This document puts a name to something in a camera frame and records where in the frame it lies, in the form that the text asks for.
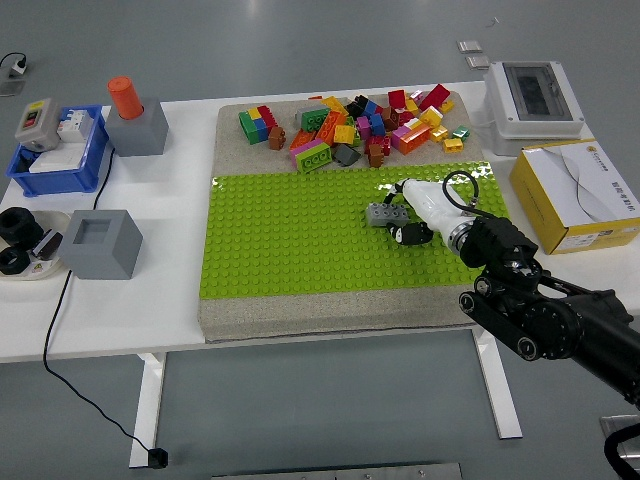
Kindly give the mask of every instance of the cardboard box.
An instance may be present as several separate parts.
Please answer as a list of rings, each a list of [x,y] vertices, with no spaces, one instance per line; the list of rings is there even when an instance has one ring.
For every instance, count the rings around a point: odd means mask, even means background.
[[[629,243],[640,204],[595,139],[524,148],[510,175],[548,254]]]

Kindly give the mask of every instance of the table leg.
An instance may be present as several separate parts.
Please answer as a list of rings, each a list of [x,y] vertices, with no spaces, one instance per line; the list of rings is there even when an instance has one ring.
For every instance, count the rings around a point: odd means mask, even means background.
[[[487,385],[498,435],[500,438],[522,438],[520,422],[513,405],[496,339],[479,325],[472,327],[471,330],[478,350],[478,358]]]
[[[154,448],[156,443],[166,355],[166,353],[138,354],[144,361],[144,371],[142,373],[138,414],[133,435],[139,438],[149,449]],[[129,468],[146,467],[147,464],[146,450],[143,449],[138,442],[133,440]]]

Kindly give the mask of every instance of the red cylinder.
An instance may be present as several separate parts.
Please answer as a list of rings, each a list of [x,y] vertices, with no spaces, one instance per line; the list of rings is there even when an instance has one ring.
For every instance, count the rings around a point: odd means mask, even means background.
[[[133,120],[142,115],[144,108],[129,77],[114,77],[107,84],[118,113],[125,120]]]

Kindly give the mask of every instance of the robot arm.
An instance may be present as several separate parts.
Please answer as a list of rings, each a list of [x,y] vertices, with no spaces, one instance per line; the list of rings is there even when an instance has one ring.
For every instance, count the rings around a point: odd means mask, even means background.
[[[572,358],[640,408],[640,333],[629,327],[633,317],[615,292],[552,277],[534,259],[537,245],[507,218],[474,204],[465,207],[448,191],[448,181],[458,174],[473,181],[466,172],[452,172],[442,184],[408,179],[396,184],[385,202],[402,193],[425,227],[440,232],[465,265],[483,267],[473,291],[460,295],[462,311],[523,359]],[[408,227],[387,225],[396,240]],[[540,285],[564,297],[545,296]],[[607,439],[605,455],[623,478],[640,478],[617,455],[618,443],[640,434],[640,425],[628,428]]]

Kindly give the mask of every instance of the yellow lego brick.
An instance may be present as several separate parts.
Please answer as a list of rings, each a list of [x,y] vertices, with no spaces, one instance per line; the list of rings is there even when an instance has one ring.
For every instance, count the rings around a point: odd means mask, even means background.
[[[464,149],[464,143],[459,138],[447,138],[442,142],[444,153],[459,153]]]
[[[449,135],[449,130],[445,128],[444,125],[440,125],[436,128],[432,128],[431,132],[429,132],[429,138],[432,142],[440,143],[442,140],[447,138]]]
[[[422,123],[417,118],[412,118],[407,123],[404,124],[405,127],[409,127],[411,130],[415,130],[416,128],[420,128],[424,123]]]
[[[435,107],[429,107],[420,115],[420,121],[429,125],[430,128],[436,128],[442,123],[442,114]]]
[[[407,110],[409,110],[414,115],[420,115],[420,109],[416,105],[416,102],[413,101],[412,98],[407,98]]]
[[[350,125],[338,125],[336,126],[335,133],[333,134],[333,141],[335,143],[352,144],[355,136],[356,129],[354,127]]]
[[[447,100],[442,105],[440,105],[440,112],[449,113],[455,106],[456,104],[453,102],[453,100]]]
[[[320,103],[326,105],[334,112],[343,114],[345,117],[349,116],[349,112],[347,112],[347,110],[342,106],[342,104],[338,101],[336,97],[333,97],[333,96],[327,97],[323,100],[320,100]]]
[[[247,113],[251,117],[251,120],[257,120],[258,118],[262,118],[262,115],[260,115],[260,112],[258,111],[257,108],[250,108],[249,110],[247,110]]]

